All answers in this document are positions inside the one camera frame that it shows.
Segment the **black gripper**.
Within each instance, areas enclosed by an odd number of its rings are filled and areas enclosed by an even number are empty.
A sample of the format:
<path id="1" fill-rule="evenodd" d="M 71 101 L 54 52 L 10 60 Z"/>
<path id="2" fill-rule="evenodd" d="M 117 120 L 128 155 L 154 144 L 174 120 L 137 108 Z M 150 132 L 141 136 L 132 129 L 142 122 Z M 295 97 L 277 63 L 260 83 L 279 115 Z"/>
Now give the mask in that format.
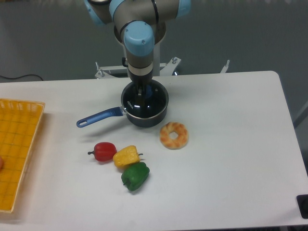
<path id="1" fill-rule="evenodd" d="M 136 104 L 143 105 L 143 102 L 145 102 L 148 98 L 147 84 L 153 78 L 153 63 L 150 63 L 147 67 L 144 68 L 137 68 L 133 67 L 128 62 L 127 58 L 122 57 L 122 65 L 127 68 L 128 77 L 131 79 L 131 81 L 139 86 L 138 92 L 136 94 Z"/>

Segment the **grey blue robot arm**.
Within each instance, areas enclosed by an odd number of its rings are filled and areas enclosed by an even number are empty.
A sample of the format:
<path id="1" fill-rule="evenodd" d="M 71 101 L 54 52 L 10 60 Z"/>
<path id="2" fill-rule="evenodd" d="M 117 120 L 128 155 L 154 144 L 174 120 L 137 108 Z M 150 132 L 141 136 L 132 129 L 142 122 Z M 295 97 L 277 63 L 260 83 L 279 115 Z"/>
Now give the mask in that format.
<path id="1" fill-rule="evenodd" d="M 124 47 L 133 96 L 139 103 L 149 94 L 147 86 L 160 72 L 160 42 L 166 21 L 188 14 L 189 0 L 87 0 L 92 20 L 114 24 L 115 36 Z"/>

